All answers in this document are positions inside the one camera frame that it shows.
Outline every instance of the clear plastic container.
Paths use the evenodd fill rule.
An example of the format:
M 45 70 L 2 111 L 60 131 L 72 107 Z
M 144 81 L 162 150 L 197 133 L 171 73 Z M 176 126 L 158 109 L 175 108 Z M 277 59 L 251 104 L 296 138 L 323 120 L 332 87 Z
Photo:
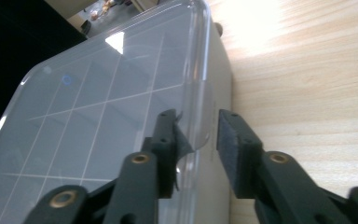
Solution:
M 211 22 L 204 2 L 172 1 L 34 67 L 0 121 L 0 223 L 22 223 L 51 189 L 116 178 L 164 110 L 204 146 Z M 180 190 L 160 200 L 160 223 L 194 222 L 198 157 L 179 162 Z

